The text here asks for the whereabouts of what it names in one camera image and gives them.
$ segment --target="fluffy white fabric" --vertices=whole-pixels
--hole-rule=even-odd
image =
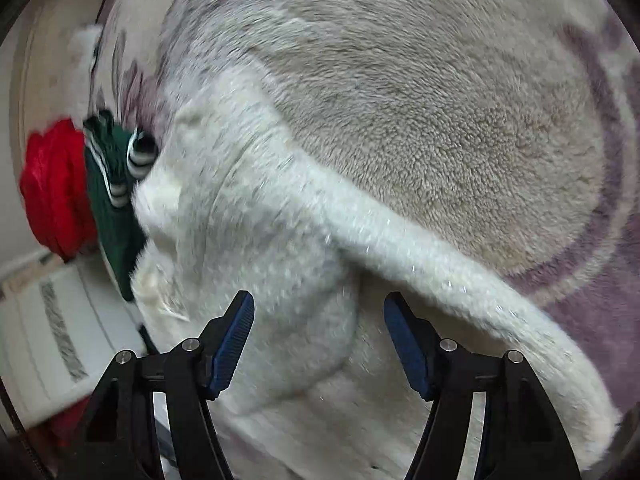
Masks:
[[[509,274],[561,251],[597,204],[602,125],[559,31],[597,32],[608,12],[604,0],[175,0],[158,75],[173,113],[228,64],[252,65],[318,163]],[[622,85],[632,58],[613,59]],[[156,123],[162,145],[164,114]]]
[[[519,348],[580,466],[609,443],[618,413],[574,342],[497,275],[310,158],[252,69],[228,66],[178,111],[135,207],[150,240],[134,292],[161,351],[238,289],[254,295],[254,328],[214,410],[304,478],[408,468],[429,408],[383,323],[395,288],[473,351]],[[478,420],[470,435],[477,443]]]
[[[101,25],[87,25],[73,31],[66,48],[64,69],[60,71],[60,112],[64,117],[71,117],[80,129],[89,110],[91,70],[101,33]]]

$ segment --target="beige plush blanket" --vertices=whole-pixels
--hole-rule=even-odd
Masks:
[[[292,276],[303,274],[301,269],[316,272],[314,285],[302,289],[313,293],[296,297],[301,306],[295,313],[302,317],[287,325],[287,336],[300,336],[297,346],[289,341],[283,350],[298,352],[298,371],[284,378],[251,377],[242,366],[259,368],[260,361],[244,359],[239,373],[245,380],[238,383],[244,397],[232,386],[227,400],[221,398],[223,418],[236,431],[259,440],[267,455],[308,478],[402,477],[422,418],[410,415],[416,413],[410,406],[417,405],[400,385],[372,396],[381,379],[392,383],[384,374],[376,379],[363,364],[367,353],[357,350],[382,352],[382,369],[398,372],[376,318],[376,302],[391,287],[381,281],[386,278],[418,292],[417,301],[431,300],[436,307],[425,312],[462,339],[466,334],[477,349],[497,352],[520,344],[538,354],[538,369],[580,464],[597,458],[616,412],[596,386],[597,373],[587,372],[591,364],[584,354],[618,407],[628,407],[639,393],[633,359],[639,314],[632,298],[640,262],[640,64],[604,0],[110,0],[102,20],[94,106],[111,108],[127,126],[153,131],[164,148],[139,193],[151,244],[136,277],[138,299],[161,343],[171,346],[197,333],[232,288],[266,290],[260,287],[268,280],[270,290],[281,285],[284,296],[264,293],[266,312],[274,317],[259,326],[278,333],[292,315],[283,307],[293,304],[287,292],[293,290],[287,289]],[[258,118],[271,118],[266,125],[252,116],[250,104],[260,110]],[[272,158],[292,156],[300,182],[315,191],[307,194],[274,177],[277,185],[266,186],[266,195],[255,171],[242,176],[256,165],[264,174],[274,170],[267,163],[262,167],[259,158],[247,159],[242,139],[251,132],[238,124],[263,132],[257,139],[280,139],[279,148],[265,143],[277,154]],[[248,187],[255,184],[255,196],[242,199],[230,184],[230,175],[238,174]],[[228,188],[237,194],[230,195],[224,216],[214,206],[220,190]],[[337,197],[350,197],[351,216],[328,206],[331,189],[338,204],[345,202]],[[325,204],[322,214],[302,214],[314,210],[318,196]],[[254,214],[262,210],[256,200],[268,200],[270,213]],[[203,209],[207,203],[210,209]],[[273,222],[274,212],[287,218],[282,238],[273,232],[262,241],[253,237],[264,226],[258,220]],[[384,230],[383,214],[405,229],[404,236]],[[233,228],[245,221],[252,229]],[[355,231],[344,230],[350,223]],[[287,251],[297,235],[287,233],[298,233],[301,225],[313,233],[313,247],[319,234],[335,241],[325,244],[329,256],[322,250],[316,267],[284,266],[287,258],[297,262],[297,253]],[[371,229],[364,233],[370,243],[360,228]],[[212,236],[217,241],[207,245]],[[384,250],[407,240],[415,240],[415,252]],[[238,258],[216,260],[233,247],[245,248],[265,265],[272,258],[283,266],[247,274]],[[449,279],[471,265],[462,254],[501,274],[532,303],[512,296],[482,267],[473,267],[472,282]],[[322,266],[324,258],[335,264],[332,274]],[[411,276],[416,268],[419,278]],[[324,296],[318,295],[320,271]],[[194,272],[198,279],[187,279]],[[487,288],[473,300],[466,292],[464,298],[440,296],[449,282],[467,288],[484,282]],[[333,301],[344,290],[340,283],[347,284],[347,300]],[[378,294],[367,296],[372,290]],[[257,294],[258,308],[260,299]],[[491,314],[480,307],[485,301],[494,306]],[[334,317],[342,320],[344,337],[336,337],[336,326],[328,323],[312,338],[319,349],[324,344],[331,350],[326,362],[310,357],[320,350],[304,351],[305,302],[319,312],[339,306]],[[510,328],[503,323],[508,316],[516,318]],[[545,334],[554,343],[536,345]],[[262,350],[275,351],[274,341],[264,339]],[[565,353],[581,364],[563,364]],[[290,364],[286,356],[279,358],[281,365]],[[346,364],[367,373],[350,375]],[[574,382],[568,389],[574,393],[567,397],[552,370],[570,368]],[[586,377],[593,381],[577,395]],[[304,398],[263,410],[300,392]],[[341,399],[353,404],[341,405]],[[359,412],[355,406],[361,404],[366,409]],[[345,413],[353,418],[338,424]],[[328,420],[335,424],[325,428],[322,442],[303,437]],[[392,431],[389,420],[402,424]],[[349,449],[348,458],[340,460],[338,449]]]

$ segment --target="red cloth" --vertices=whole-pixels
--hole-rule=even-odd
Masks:
[[[58,439],[58,446],[68,446],[71,441],[74,431],[84,415],[84,410],[89,403],[90,397],[85,397],[73,406],[67,408],[64,412],[52,416],[47,425],[56,438]]]
[[[84,134],[71,119],[29,136],[20,192],[36,240],[62,259],[97,240],[86,192]]]

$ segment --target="fleece fabric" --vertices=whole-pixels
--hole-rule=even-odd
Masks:
[[[160,351],[252,292],[254,327],[213,409],[266,455],[302,478],[403,478],[430,407],[383,322],[383,298],[400,288],[441,335],[523,352],[579,465],[601,456],[619,413],[575,342],[496,274],[316,163],[253,68],[219,73],[167,139],[134,198],[149,241],[133,290]]]
[[[605,0],[108,0],[92,109],[168,142],[250,64],[318,163],[498,272],[640,399],[640,55]]]

